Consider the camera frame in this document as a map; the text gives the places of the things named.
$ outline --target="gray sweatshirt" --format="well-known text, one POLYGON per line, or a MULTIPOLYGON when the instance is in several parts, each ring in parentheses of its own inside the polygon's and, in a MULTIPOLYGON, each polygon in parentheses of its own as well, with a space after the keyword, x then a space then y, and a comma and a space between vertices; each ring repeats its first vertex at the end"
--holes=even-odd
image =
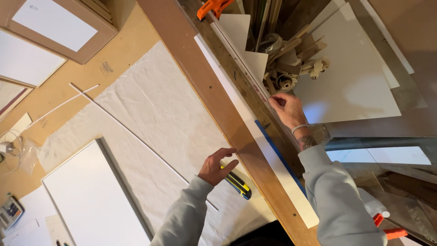
MULTIPOLYGON (((354 180, 339 162, 331 162, 323 146, 299 154, 305 167, 308 200, 320 219, 322 246, 386 246, 387 237, 364 208, 354 180)), ((206 216, 206 196, 214 187, 195 176, 169 208, 151 246, 195 246, 206 216)))

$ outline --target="white plastic rod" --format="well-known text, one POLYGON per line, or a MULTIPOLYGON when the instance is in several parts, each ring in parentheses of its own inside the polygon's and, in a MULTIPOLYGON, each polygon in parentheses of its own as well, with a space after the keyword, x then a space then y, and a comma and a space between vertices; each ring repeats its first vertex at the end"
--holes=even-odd
MULTIPOLYGON (((146 148, 148 148, 159 160, 161 160, 170 170, 172 170, 179 178, 181 178, 187 185, 190 183, 182 177, 180 173, 178 173, 170 164, 168 164, 158 153, 156 153, 149 145, 147 145, 141 138, 139 138, 135 133, 133 133, 129 128, 127 128, 123 123, 121 123, 117 118, 115 118, 112 114, 110 114, 108 111, 106 111, 102 106, 100 106, 98 103, 96 103, 91 97, 84 94, 84 91, 82 92, 77 86, 75 86, 73 83, 69 84, 71 87, 73 87, 80 95, 83 95, 86 99, 88 99, 91 103, 93 103, 95 106, 100 108, 102 112, 104 112, 106 115, 108 115, 110 118, 112 118, 115 122, 117 122, 123 129, 128 131, 133 137, 135 137, 142 145, 144 145, 146 148)), ((206 200, 206 204, 210 205, 216 212, 218 212, 218 209, 212 205, 212 203, 208 200, 206 200)))
MULTIPOLYGON (((90 90, 92 90, 92 89, 94 89, 94 88, 96 88, 97 86, 99 86, 99 84, 97 84, 97 85, 95 85, 95 86, 89 88, 88 90, 85 90, 84 93, 87 92, 87 91, 90 91, 90 90)), ((36 121, 32 122, 32 124, 30 124, 28 127, 26 127, 26 129, 28 129, 28 128, 30 128, 31 126, 35 125, 35 123, 37 123, 39 120, 41 120, 42 118, 46 117, 46 116, 49 115, 51 112, 57 110, 60 106, 62 106, 62 105, 64 105, 64 104, 68 103, 69 101, 75 99, 76 97, 78 97, 78 96, 80 96, 80 95, 81 95, 81 94, 79 93, 79 94, 73 96, 72 98, 68 99, 67 101, 61 103, 61 104, 58 105, 56 108, 50 110, 47 114, 41 116, 41 117, 40 117, 39 119, 37 119, 36 121)))

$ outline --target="white bracelet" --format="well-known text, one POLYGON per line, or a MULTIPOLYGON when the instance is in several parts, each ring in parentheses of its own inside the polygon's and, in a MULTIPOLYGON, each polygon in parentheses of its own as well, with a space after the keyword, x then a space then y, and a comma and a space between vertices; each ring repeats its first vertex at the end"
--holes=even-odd
POLYGON ((309 125, 307 125, 307 124, 304 124, 304 125, 298 125, 297 127, 293 128, 293 129, 291 130, 291 133, 294 135, 294 134, 295 134, 295 131, 296 131, 297 129, 301 128, 301 127, 309 127, 309 125))

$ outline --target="white bottle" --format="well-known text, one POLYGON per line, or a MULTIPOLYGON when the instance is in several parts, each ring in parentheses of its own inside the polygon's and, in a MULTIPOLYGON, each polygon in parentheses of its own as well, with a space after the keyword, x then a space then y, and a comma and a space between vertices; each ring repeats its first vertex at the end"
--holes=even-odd
POLYGON ((382 203, 378 199, 367 193, 367 191, 363 190, 362 188, 358 188, 358 193, 361 197, 361 200, 363 200, 366 211, 370 214, 371 217, 374 217, 376 214, 382 214, 384 218, 390 216, 387 208, 382 205, 382 203))

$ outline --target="wrist tattoo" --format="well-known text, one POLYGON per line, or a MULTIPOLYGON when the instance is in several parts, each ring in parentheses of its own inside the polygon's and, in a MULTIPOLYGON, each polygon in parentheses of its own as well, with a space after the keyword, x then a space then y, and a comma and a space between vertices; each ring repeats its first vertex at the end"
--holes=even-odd
POLYGON ((312 146, 316 146, 317 142, 314 140, 314 138, 311 135, 303 136, 299 138, 298 140, 299 147, 301 150, 306 150, 308 148, 311 148, 312 146))

